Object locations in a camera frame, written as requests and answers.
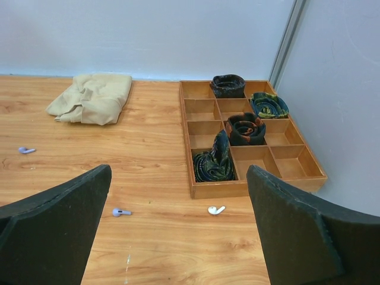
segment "lavender earbud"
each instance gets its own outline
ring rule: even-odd
[[[115,208],[112,210],[112,214],[114,217],[120,217],[121,215],[131,215],[132,213],[130,211],[123,211],[120,210],[119,208]]]
[[[20,153],[27,154],[27,153],[33,153],[33,152],[35,152],[36,149],[35,148],[31,148],[31,149],[28,150],[26,147],[19,147],[18,151]]]

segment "paisley tie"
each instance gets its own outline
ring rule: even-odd
[[[227,136],[232,146],[264,144],[265,123],[253,113],[242,113],[228,118]]]

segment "folded cloth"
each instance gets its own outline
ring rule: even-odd
[[[220,131],[210,151],[194,155],[194,172],[196,182],[229,181],[235,179],[232,161],[229,157],[228,136]]]
[[[132,77],[119,74],[83,74],[47,108],[59,122],[115,124],[128,98]]]
[[[251,106],[262,119],[287,118],[289,108],[283,99],[266,92],[256,92],[252,95]]]
[[[253,113],[233,115],[226,123],[227,136],[234,145],[262,145],[264,143],[265,123]]]

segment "green patterned tie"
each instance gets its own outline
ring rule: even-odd
[[[193,158],[196,182],[234,180],[232,161],[229,157],[228,136],[220,131],[210,151],[198,153]]]

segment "white wall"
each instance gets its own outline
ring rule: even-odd
[[[318,195],[380,216],[380,1],[309,1],[278,95],[326,170]]]
[[[267,79],[292,0],[1,0],[0,74]]]

